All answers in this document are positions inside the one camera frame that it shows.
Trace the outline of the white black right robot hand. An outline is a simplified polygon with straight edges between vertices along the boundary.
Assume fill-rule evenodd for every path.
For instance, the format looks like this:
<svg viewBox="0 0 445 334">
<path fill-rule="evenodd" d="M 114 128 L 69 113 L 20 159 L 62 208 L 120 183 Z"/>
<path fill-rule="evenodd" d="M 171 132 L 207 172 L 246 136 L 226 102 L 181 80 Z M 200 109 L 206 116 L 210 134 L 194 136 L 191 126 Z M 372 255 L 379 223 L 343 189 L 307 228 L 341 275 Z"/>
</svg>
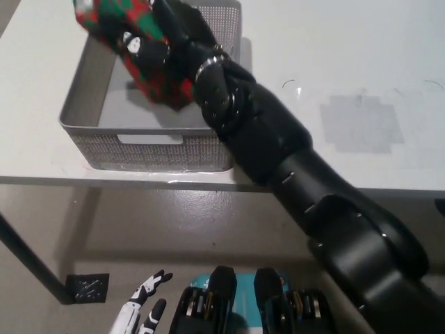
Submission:
<svg viewBox="0 0 445 334">
<path fill-rule="evenodd" d="M 161 31 L 160 38 L 129 21 L 119 37 L 123 52 L 136 66 L 152 70 L 173 63 L 194 72 L 206 61 L 227 56 L 198 8 L 183 1 L 152 1 L 149 13 Z"/>
</svg>

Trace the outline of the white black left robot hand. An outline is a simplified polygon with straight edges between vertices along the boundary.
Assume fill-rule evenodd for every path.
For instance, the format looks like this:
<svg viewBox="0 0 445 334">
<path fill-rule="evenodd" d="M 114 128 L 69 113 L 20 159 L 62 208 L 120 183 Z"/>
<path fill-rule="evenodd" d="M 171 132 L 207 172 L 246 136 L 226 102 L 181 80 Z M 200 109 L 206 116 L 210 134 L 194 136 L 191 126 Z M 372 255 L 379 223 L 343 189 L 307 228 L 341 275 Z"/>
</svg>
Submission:
<svg viewBox="0 0 445 334">
<path fill-rule="evenodd" d="M 159 299 L 141 324 L 139 324 L 140 311 L 147 299 L 156 294 L 158 286 L 168 282 L 172 277 L 173 273 L 166 273 L 161 269 L 145 280 L 122 305 L 109 333 L 155 333 L 164 313 L 167 301 L 165 299 Z"/>
</svg>

